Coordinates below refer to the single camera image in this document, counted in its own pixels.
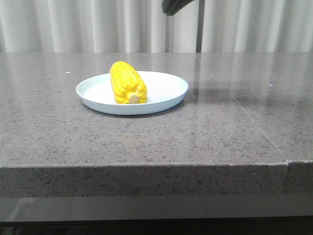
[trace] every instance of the curtain fold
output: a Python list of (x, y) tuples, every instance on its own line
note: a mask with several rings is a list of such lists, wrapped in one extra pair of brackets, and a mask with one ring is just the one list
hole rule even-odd
[(313, 0), (204, 0), (203, 19), (199, 1), (166, 16), (162, 0), (0, 0), (0, 51), (313, 50)]

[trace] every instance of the light blue plate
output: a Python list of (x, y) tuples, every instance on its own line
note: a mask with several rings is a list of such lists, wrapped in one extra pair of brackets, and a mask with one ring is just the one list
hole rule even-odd
[(88, 107), (116, 115), (152, 114), (172, 108), (184, 99), (188, 83), (180, 77), (152, 71), (138, 73), (148, 90), (148, 101), (144, 104), (117, 104), (109, 73), (82, 81), (78, 84), (76, 92)]

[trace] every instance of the yellow corn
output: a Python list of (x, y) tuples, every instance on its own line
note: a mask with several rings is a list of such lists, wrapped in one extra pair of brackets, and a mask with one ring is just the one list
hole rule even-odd
[(110, 70), (111, 85), (118, 104), (147, 102), (147, 87), (137, 71), (127, 62), (117, 61)]

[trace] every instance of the table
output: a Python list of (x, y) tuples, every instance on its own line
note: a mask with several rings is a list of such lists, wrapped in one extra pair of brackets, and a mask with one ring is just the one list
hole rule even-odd
[[(118, 60), (183, 78), (185, 99), (85, 106), (76, 86)], [(313, 53), (0, 53), (0, 67), (0, 221), (313, 215)]]

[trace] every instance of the black object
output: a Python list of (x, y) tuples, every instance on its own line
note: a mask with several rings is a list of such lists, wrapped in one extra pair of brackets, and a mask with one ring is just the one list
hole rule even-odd
[(312, 235), (312, 231), (313, 216), (0, 223), (0, 235)]
[(163, 12), (168, 16), (173, 16), (185, 5), (192, 1), (193, 0), (163, 0), (162, 2)]

